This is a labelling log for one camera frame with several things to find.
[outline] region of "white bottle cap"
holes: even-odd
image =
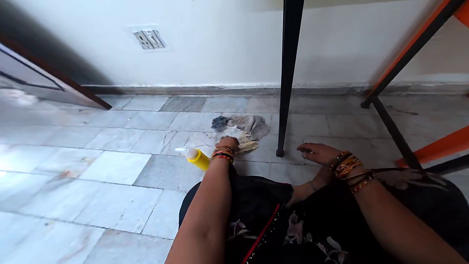
[[[199,154],[195,148],[176,148],[175,151],[181,152],[181,154],[190,160],[197,158],[197,155]]]

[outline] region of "gray baseboard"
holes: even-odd
[[[278,87],[219,87],[219,86],[93,86],[87,85],[95,94],[188,94],[188,95],[280,95]],[[363,95],[372,86],[339,86],[292,89],[293,95]],[[410,84],[389,85],[382,94],[467,94],[469,84]]]

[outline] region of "white marble floor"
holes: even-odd
[[[370,168],[400,158],[372,108],[354,96],[292,97],[283,158],[279,98],[103,95],[110,111],[42,101],[0,113],[0,263],[163,263],[178,212],[203,173],[174,151],[213,149],[212,119],[256,114],[271,126],[238,155],[240,175],[302,184],[319,170],[296,147],[347,149]],[[383,96],[416,150],[469,125],[463,96]],[[465,153],[434,161],[445,161]],[[469,172],[447,176],[469,197]]]

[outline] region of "yellow bottle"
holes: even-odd
[[[203,171],[207,171],[208,166],[210,165],[210,159],[196,148],[176,148],[178,152],[181,152],[186,156],[187,161],[199,167]]]

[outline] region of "gray floor tile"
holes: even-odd
[[[178,113],[168,130],[213,132],[212,120],[221,113]]]
[[[313,95],[292,96],[290,101],[291,114],[376,114],[374,109],[363,109],[360,103],[364,98],[350,95]]]
[[[0,174],[0,211],[17,212],[52,176],[6,172]]]
[[[126,128],[166,130],[177,112],[139,111],[125,126]]]
[[[464,95],[381,95],[379,98],[393,115],[469,115],[468,98]]]
[[[100,127],[64,126],[44,141],[44,145],[83,148],[100,132]]]
[[[142,233],[174,239],[178,231],[179,209],[185,196],[185,192],[163,190]]]
[[[202,112],[244,113],[247,107],[246,97],[208,97]]]
[[[271,163],[268,178],[294,186],[301,185],[314,179],[320,169],[320,166]]]
[[[170,97],[160,111],[164,112],[200,112],[207,97],[177,96]]]
[[[44,184],[18,212],[73,221],[90,203],[102,184],[73,178],[54,178]]]
[[[81,264],[104,229],[0,212],[1,263]]]
[[[181,148],[186,145],[187,139],[193,132],[178,131],[173,138],[163,147],[161,154],[179,156],[180,153],[175,151],[176,148]]]
[[[59,148],[32,172],[61,177],[79,177],[102,153],[102,150]]]
[[[108,229],[84,264],[163,264],[173,241]]]
[[[101,111],[88,123],[88,126],[125,127],[138,111]]]
[[[259,148],[244,153],[238,153],[234,159],[274,163],[305,163],[303,157],[301,156],[301,152],[296,150],[296,148],[303,143],[301,137],[286,136],[284,147],[285,155],[282,158],[279,158],[275,155],[278,145],[278,136],[267,135],[259,140],[258,143]]]
[[[146,130],[130,152],[160,154],[175,134],[176,131]]]
[[[392,116],[404,138],[436,141],[469,125],[469,116],[446,114]]]
[[[149,154],[105,151],[81,175],[81,179],[131,185],[150,159]]]
[[[169,97],[163,95],[137,95],[122,109],[158,111],[168,98]]]
[[[121,110],[124,106],[134,98],[134,95],[114,95],[114,94],[101,94],[99,95],[106,103],[112,106],[112,110]]]
[[[187,192],[203,175],[186,157],[152,155],[133,185]]]
[[[212,152],[215,149],[215,141],[213,139],[213,133],[209,132],[192,132],[187,139],[184,147],[187,148],[198,148],[207,157],[212,156]]]
[[[59,148],[11,146],[0,153],[0,171],[31,172]]]
[[[4,144],[42,145],[60,126],[0,126],[0,142]]]
[[[74,222],[140,233],[160,194],[160,189],[102,184]]]
[[[248,99],[248,113],[278,113],[280,111],[279,96],[258,96]]]
[[[236,172],[240,176],[262,176],[269,177],[270,165],[267,162],[255,162],[255,161],[240,161],[237,160],[233,163],[236,168]]]
[[[85,148],[128,152],[145,130],[104,128]]]
[[[325,144],[340,151],[348,150],[358,157],[367,168],[380,168],[380,157],[376,155],[376,150],[369,139],[304,137],[303,142]],[[306,164],[318,165],[309,160],[306,160]]]
[[[391,138],[378,115],[328,115],[334,137]]]
[[[271,134],[279,133],[279,114],[272,114]],[[295,136],[330,136],[331,131],[325,115],[288,115],[287,134]]]

